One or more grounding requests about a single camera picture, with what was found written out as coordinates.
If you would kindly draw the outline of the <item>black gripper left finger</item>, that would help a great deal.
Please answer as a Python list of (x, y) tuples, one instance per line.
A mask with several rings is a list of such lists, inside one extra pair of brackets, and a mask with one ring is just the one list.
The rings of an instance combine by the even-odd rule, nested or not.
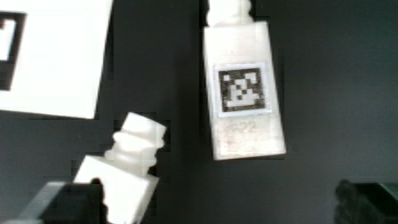
[(108, 224), (103, 183), (48, 182), (18, 218), (35, 224)]

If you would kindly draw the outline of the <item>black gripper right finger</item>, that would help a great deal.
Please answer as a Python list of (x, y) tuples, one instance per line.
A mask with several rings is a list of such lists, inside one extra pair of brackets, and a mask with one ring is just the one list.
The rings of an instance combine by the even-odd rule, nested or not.
[(398, 224), (398, 183), (353, 183), (336, 187), (334, 224)]

